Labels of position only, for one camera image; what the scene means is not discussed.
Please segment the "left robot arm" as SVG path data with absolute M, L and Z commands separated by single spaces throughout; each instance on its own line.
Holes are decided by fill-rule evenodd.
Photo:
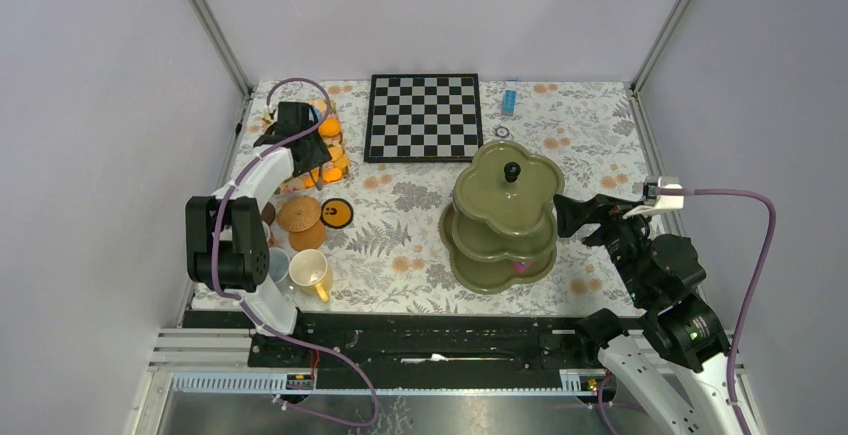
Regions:
M 283 182 L 330 161 L 318 132 L 328 115 L 306 102 L 278 103 L 247 164 L 185 207 L 189 279 L 236 302 L 259 333 L 275 336 L 272 353 L 288 366 L 307 359 L 311 342 L 295 329 L 295 303 L 270 278 L 270 228 L 262 211 Z

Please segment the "kiwi purple cake slice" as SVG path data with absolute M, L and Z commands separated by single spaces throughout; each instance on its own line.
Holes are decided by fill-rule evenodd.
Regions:
M 526 262 L 526 261 L 513 261 L 513 262 L 512 262 L 513 269 L 515 270 L 515 272 L 516 272 L 517 274 L 523 274 L 523 273 L 525 273 L 527 270 L 529 270 L 529 269 L 532 267 L 532 265 L 533 265 L 533 262 L 532 262 L 532 261 L 530 261 L 530 262 Z

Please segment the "metal serving tongs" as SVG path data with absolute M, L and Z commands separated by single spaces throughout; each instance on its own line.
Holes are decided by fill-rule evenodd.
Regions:
M 323 177 L 324 174 L 324 165 L 319 165 L 316 169 L 313 170 L 314 176 L 312 177 L 313 184 L 318 191 L 322 191 L 325 185 L 325 180 Z

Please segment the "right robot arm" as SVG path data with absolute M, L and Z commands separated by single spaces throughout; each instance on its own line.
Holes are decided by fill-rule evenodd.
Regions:
M 706 277 L 697 251 L 687 237 L 649 234 L 651 216 L 681 209 L 688 194 L 654 187 L 640 201 L 606 195 L 553 199 L 560 237 L 596 225 L 583 244 L 606 250 L 633 305 L 643 312 L 642 337 L 681 387 L 670 384 L 609 309 L 579 322 L 573 351 L 583 365 L 602 365 L 608 377 L 624 384 L 664 434 L 757 434 L 750 405 L 739 394 L 734 342 L 697 293 Z

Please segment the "green three-tier serving stand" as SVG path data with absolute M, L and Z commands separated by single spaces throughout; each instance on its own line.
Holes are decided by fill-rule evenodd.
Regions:
M 481 146 L 457 177 L 439 221 L 451 272 L 466 289 L 483 295 L 546 277 L 557 260 L 553 197 L 564 191 L 561 169 L 519 143 Z M 533 262 L 523 274 L 513 261 Z

